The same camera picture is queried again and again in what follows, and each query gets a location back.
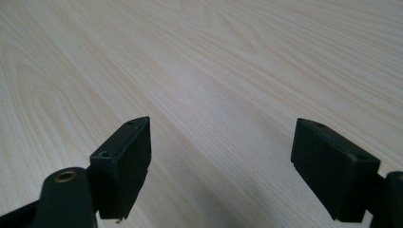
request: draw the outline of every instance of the mounting hole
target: mounting hole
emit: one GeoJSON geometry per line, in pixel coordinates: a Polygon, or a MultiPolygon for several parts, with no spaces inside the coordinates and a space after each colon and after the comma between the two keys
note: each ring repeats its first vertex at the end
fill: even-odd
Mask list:
{"type": "Polygon", "coordinates": [[[107,152],[106,150],[101,151],[101,152],[99,153],[99,156],[101,156],[101,157],[108,157],[108,156],[109,156],[109,152],[107,152]]]}
{"type": "Polygon", "coordinates": [[[65,172],[63,172],[63,173],[57,175],[57,176],[54,178],[54,181],[55,181],[55,182],[67,182],[67,181],[71,181],[71,180],[73,180],[73,179],[75,178],[76,175],[77,175],[77,172],[68,170],[68,171],[65,171],[65,172]]]}
{"type": "Polygon", "coordinates": [[[368,157],[365,156],[365,155],[355,155],[355,157],[356,157],[358,160],[362,160],[362,161],[366,161],[366,160],[368,159],[368,157]]]}

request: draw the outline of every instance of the light wood tabletop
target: light wood tabletop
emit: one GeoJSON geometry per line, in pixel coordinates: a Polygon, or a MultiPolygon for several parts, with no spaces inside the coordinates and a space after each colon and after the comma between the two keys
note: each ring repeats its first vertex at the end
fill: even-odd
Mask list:
{"type": "Polygon", "coordinates": [[[127,220],[100,227],[369,227],[332,221],[290,162],[298,117],[403,170],[401,0],[0,1],[0,215],[149,116],[127,220]]]}

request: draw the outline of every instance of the black plastic bracket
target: black plastic bracket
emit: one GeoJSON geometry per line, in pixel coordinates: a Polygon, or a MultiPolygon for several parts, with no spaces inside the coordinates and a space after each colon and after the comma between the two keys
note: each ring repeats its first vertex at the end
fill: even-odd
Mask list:
{"type": "Polygon", "coordinates": [[[87,170],[71,167],[48,176],[39,200],[0,217],[0,227],[96,227],[127,218],[151,162],[150,119],[124,123],[90,157],[87,170]]]}
{"type": "Polygon", "coordinates": [[[403,227],[403,173],[377,174],[380,160],[324,124],[298,119],[291,162],[332,219],[403,227]]]}

